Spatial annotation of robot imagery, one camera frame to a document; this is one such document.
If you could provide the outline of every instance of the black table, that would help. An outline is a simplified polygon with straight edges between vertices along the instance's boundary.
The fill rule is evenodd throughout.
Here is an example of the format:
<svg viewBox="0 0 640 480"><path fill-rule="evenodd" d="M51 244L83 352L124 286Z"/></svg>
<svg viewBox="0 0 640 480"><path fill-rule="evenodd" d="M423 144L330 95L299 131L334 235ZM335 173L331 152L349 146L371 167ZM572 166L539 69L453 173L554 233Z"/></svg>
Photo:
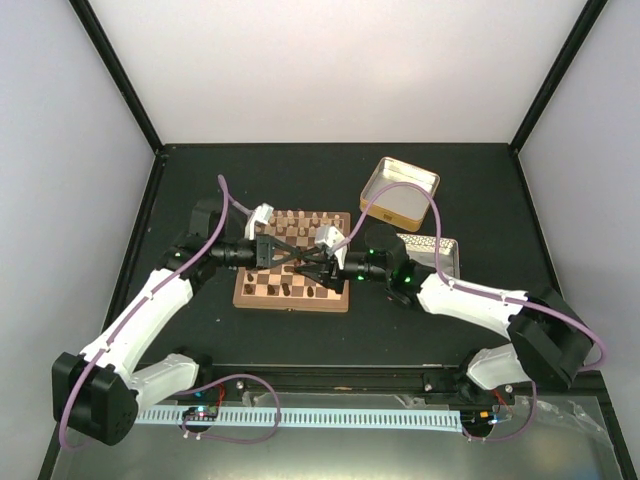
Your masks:
<svg viewBox="0 0 640 480"><path fill-rule="evenodd" d="M219 195L218 174L245 205L348 211L355 224L360 192L383 156L441 176L436 201L443 234L459 242L463 279L525 290L554 282L519 160L506 144L176 145L166 152L127 301L186 228L195 203ZM374 222L367 219L363 228ZM230 228L239 224L232 218ZM434 233L431 211L420 233ZM364 248L359 237L353 249ZM505 342L462 321L401 310L381 285L364 282L351 289L346 314L237 309L235 276L219 270L161 332L143 363L186 345L226 365L453 365L473 349Z"/></svg>

